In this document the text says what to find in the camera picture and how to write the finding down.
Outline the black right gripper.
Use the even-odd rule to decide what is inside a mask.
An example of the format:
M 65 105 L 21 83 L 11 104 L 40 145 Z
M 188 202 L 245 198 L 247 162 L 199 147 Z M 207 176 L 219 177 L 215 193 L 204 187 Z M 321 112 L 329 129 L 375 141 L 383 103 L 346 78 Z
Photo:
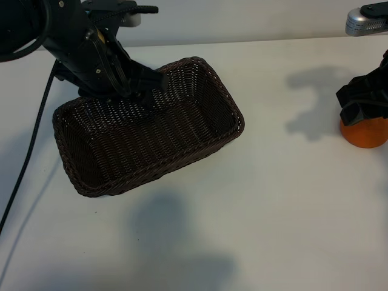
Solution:
M 378 71 L 353 78 L 337 91 L 336 97 L 345 126 L 367 119 L 387 118 L 387 51 L 383 54 Z

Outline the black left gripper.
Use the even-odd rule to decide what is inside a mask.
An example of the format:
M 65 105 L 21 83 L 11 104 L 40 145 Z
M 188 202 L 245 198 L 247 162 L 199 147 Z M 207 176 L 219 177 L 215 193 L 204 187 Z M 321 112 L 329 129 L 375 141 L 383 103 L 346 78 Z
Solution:
M 153 91 L 165 91 L 166 74 L 132 61 L 116 40 L 133 1 L 49 1 L 52 17 L 45 48 L 59 61 L 55 77 L 82 98 L 127 97 L 151 110 Z M 131 77 L 126 69 L 131 63 Z

